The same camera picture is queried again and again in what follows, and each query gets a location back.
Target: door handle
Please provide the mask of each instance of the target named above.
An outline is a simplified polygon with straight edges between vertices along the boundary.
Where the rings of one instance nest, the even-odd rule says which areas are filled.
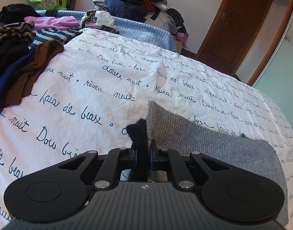
[[[221,17],[221,21],[224,21],[225,17],[226,17],[226,13],[223,13],[223,15]]]

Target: pile of clothes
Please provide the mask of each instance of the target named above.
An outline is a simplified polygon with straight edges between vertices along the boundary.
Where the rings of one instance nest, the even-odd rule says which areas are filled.
[[[188,33],[184,26],[181,14],[167,7],[167,0],[92,0],[94,9],[107,11],[112,16],[145,23],[146,16],[153,12],[150,17],[154,23],[148,24],[160,27],[174,35],[177,41],[186,43]]]
[[[72,17],[45,17],[25,4],[10,4],[0,12],[0,111],[21,103],[49,61],[64,51],[63,43],[81,34]]]

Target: gray knit garment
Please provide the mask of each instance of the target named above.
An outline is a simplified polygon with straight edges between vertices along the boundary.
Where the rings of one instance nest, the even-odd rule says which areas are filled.
[[[177,150],[183,156],[199,151],[275,181],[285,194],[283,208],[276,220],[282,226],[288,223],[288,195],[284,172],[273,147],[265,140],[234,137],[206,129],[165,110],[154,101],[149,102],[146,121],[149,140],[155,139],[158,148]],[[163,176],[156,173],[152,176],[163,180]]]

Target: green plastic chair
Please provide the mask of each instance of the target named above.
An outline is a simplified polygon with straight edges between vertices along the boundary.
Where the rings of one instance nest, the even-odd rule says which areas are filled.
[[[43,0],[29,0],[30,3],[32,3],[35,10],[45,10],[47,9],[44,6]],[[67,0],[56,0],[57,2],[57,9],[58,10],[67,10]]]

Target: white sheet with handwriting print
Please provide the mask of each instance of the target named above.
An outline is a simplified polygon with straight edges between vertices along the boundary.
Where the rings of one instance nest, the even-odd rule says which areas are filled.
[[[87,150],[130,147],[124,127],[154,100],[214,131],[265,139],[286,176],[293,229],[293,131],[278,106],[234,78],[151,44],[84,29],[54,57],[20,106],[0,112],[0,229],[15,179]]]

